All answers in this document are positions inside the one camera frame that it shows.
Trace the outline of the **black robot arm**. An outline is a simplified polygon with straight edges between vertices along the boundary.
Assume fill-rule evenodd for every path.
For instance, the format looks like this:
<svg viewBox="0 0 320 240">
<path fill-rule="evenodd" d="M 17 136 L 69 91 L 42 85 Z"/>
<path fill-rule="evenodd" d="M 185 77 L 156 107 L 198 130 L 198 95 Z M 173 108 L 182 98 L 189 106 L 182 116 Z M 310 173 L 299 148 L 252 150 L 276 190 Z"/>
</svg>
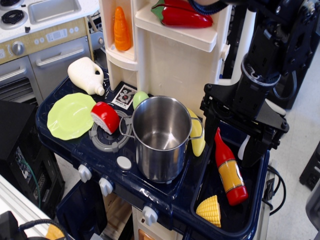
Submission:
<svg viewBox="0 0 320 240">
<path fill-rule="evenodd" d="M 252 167 L 289 131 L 285 118 L 266 102 L 281 77 L 304 69 L 312 46 L 320 39 L 320 3 L 317 0 L 245 0 L 259 14 L 248 52 L 241 62 L 239 81 L 231 85 L 206 84 L 200 109 L 205 116 L 205 141 L 212 146 L 220 122 L 249 137 L 242 166 Z"/>
</svg>

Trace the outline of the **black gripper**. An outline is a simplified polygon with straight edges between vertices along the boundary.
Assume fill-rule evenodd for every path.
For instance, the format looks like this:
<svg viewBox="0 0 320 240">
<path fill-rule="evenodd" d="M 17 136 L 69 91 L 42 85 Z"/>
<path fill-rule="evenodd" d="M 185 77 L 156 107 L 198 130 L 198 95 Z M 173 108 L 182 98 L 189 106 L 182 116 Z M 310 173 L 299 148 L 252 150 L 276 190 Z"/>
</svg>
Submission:
<svg viewBox="0 0 320 240">
<path fill-rule="evenodd" d="M 234 84 L 207 83 L 200 109 L 205 116 L 204 139 L 209 146 L 214 144 L 220 122 L 247 134 L 240 146 L 240 160 L 244 168 L 250 168 L 267 150 L 278 148 L 290 127 L 266 102 L 280 74 L 262 75 L 251 65 L 240 69 L 239 81 Z"/>
</svg>

